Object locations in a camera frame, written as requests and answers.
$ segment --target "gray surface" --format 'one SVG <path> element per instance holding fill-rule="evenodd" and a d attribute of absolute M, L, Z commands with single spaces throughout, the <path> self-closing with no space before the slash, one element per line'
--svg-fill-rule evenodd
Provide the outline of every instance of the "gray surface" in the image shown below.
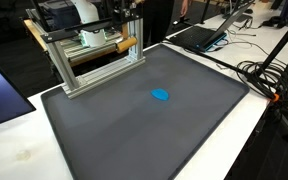
<path fill-rule="evenodd" d="M 173 178 L 248 88 L 164 47 L 73 100 L 42 96 L 75 179 Z M 168 101 L 150 91 L 164 88 Z"/>

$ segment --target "white table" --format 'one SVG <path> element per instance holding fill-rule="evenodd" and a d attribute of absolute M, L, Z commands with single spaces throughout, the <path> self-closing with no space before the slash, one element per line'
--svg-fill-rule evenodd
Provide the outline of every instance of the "white table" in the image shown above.
<path fill-rule="evenodd" d="M 263 6 L 265 5 L 257 3 L 253 8 L 254 27 L 274 15 L 268 10 L 263 10 Z M 223 21 L 220 16 L 217 16 L 207 20 L 204 27 L 216 28 Z M 257 43 L 270 52 L 287 29 L 286 27 L 280 30 L 263 27 L 257 30 L 242 31 L 243 33 L 254 33 L 257 35 L 256 37 L 238 36 L 238 38 Z M 231 70 L 220 70 L 215 63 L 207 59 L 186 53 L 181 48 L 169 46 L 200 63 L 237 79 L 236 74 Z M 245 47 L 247 46 L 229 45 L 220 51 L 209 53 L 209 55 L 231 65 L 236 65 L 242 60 L 263 61 L 267 57 L 256 47 L 250 49 L 245 49 Z M 288 44 L 279 53 L 278 58 L 288 63 Z M 0 180 L 72 179 L 43 109 L 40 100 L 41 94 L 29 98 L 37 108 L 35 112 L 0 125 Z M 268 100 L 256 93 L 251 91 L 247 94 L 207 139 L 176 179 L 223 179 L 267 104 Z"/>

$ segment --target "blue blob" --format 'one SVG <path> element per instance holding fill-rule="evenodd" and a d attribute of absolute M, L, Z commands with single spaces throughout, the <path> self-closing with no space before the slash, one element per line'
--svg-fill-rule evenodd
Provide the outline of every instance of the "blue blob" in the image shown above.
<path fill-rule="evenodd" d="M 169 98 L 168 92 L 166 92 L 164 89 L 154 89 L 151 91 L 151 94 L 156 99 L 167 101 Z"/>

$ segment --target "laptop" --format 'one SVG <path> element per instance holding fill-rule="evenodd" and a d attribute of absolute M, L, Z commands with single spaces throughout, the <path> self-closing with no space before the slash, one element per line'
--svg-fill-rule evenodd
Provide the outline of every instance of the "laptop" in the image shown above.
<path fill-rule="evenodd" d="M 216 31 L 199 26 L 192 26 L 191 28 L 176 34 L 167 40 L 183 48 L 206 52 L 214 44 L 226 37 L 227 34 L 225 31 L 253 2 L 254 0 L 237 0 L 233 12 Z"/>

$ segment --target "white device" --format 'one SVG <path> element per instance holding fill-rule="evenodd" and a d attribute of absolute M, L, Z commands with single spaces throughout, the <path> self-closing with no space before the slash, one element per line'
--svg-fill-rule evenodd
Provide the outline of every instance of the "white device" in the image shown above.
<path fill-rule="evenodd" d="M 71 0 L 75 5 L 78 14 L 80 15 L 82 24 L 98 21 L 98 12 L 94 4 L 88 0 Z M 97 47 L 105 44 L 106 38 L 104 30 L 97 30 L 88 32 L 81 30 L 80 33 L 81 43 L 84 47 Z"/>

